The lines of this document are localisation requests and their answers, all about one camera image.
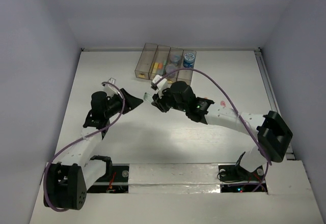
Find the blue round clip jar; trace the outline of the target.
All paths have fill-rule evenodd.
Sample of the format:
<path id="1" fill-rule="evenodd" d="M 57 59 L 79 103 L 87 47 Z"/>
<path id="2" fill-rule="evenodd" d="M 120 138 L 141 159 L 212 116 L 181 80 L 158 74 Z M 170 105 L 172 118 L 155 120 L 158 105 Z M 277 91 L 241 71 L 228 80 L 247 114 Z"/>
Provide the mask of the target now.
<path id="1" fill-rule="evenodd" d="M 184 68 L 193 68 L 196 60 L 195 51 L 185 51 L 183 53 L 183 67 Z"/>

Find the green correction tape pen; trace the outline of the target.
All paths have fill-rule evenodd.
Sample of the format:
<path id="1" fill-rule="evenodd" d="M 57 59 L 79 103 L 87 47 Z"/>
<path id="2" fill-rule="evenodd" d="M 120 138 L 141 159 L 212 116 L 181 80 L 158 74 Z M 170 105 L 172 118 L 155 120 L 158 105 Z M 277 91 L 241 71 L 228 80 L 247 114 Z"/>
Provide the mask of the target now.
<path id="1" fill-rule="evenodd" d="M 152 101 L 152 95 L 146 92 L 144 94 L 144 100 L 151 102 Z"/>

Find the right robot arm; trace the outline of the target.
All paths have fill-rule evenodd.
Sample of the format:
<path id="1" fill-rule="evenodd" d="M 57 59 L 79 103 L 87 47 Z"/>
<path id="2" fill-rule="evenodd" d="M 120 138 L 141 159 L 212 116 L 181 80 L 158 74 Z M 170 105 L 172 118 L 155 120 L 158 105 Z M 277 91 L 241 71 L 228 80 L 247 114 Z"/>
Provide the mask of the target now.
<path id="1" fill-rule="evenodd" d="M 222 126 L 254 139 L 253 149 L 242 153 L 234 167 L 238 178 L 248 178 L 256 168 L 265 163 L 283 161 L 293 133 L 279 113 L 269 111 L 265 115 L 240 114 L 233 108 L 197 97 L 192 88 L 183 81 L 168 86 L 162 80 L 158 84 L 152 83 L 151 87 L 156 91 L 152 96 L 152 105 L 161 112 L 166 113 L 170 109 L 182 111 L 191 121 Z"/>

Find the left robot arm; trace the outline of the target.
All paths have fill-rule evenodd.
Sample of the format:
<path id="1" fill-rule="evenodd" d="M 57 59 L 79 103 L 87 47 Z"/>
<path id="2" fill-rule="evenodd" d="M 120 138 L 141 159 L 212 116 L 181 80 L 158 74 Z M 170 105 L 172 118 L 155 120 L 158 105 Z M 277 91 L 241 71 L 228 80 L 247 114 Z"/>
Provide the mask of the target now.
<path id="1" fill-rule="evenodd" d="M 88 112 L 76 141 L 65 146 L 45 168 L 43 180 L 43 203 L 57 212 L 80 210 L 86 201 L 88 189 L 98 180 L 112 177 L 113 164 L 109 156 L 95 155 L 100 144 L 112 126 L 111 117 L 116 119 L 143 103 L 124 89 L 107 87 L 91 96 Z"/>

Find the clear jar colourful clips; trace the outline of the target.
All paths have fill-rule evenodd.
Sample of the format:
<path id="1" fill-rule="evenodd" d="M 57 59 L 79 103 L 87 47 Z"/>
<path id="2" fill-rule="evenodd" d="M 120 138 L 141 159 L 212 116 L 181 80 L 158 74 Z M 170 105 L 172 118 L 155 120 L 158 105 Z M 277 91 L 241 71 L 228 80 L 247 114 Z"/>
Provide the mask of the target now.
<path id="1" fill-rule="evenodd" d="M 172 54 L 169 57 L 170 60 L 170 64 L 174 65 L 174 66 L 178 66 L 181 60 L 181 55 L 179 54 Z"/>

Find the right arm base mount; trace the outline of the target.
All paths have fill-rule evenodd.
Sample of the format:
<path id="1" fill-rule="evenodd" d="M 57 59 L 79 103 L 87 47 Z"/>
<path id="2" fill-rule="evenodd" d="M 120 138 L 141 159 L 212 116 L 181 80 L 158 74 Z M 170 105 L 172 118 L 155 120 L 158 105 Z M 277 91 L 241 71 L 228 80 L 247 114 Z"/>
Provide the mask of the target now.
<path id="1" fill-rule="evenodd" d="M 240 155 L 235 164 L 219 165 L 216 177 L 221 183 L 221 193 L 268 192 L 263 166 L 248 172 L 240 166 L 244 155 L 245 152 Z"/>

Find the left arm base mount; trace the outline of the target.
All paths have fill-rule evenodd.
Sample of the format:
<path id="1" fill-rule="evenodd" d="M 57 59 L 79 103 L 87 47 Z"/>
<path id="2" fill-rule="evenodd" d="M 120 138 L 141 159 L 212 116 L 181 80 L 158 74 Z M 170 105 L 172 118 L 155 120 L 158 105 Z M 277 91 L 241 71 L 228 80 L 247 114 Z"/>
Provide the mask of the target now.
<path id="1" fill-rule="evenodd" d="M 105 162 L 105 174 L 90 186 L 87 193 L 128 193 L 128 164 L 113 164 L 108 156 L 94 155 L 90 162 Z"/>

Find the yellow highlighter marker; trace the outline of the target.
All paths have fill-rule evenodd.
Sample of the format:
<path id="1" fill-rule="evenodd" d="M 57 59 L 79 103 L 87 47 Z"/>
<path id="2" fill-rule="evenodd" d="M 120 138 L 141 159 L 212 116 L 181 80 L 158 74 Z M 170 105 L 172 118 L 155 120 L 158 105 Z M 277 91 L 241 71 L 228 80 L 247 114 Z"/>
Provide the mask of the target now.
<path id="1" fill-rule="evenodd" d="M 152 70 L 152 73 L 153 73 L 153 74 L 155 74 L 155 73 L 157 72 L 157 66 L 158 66 L 158 64 L 155 63 L 155 64 L 154 64 L 154 67 L 153 67 L 153 70 Z"/>

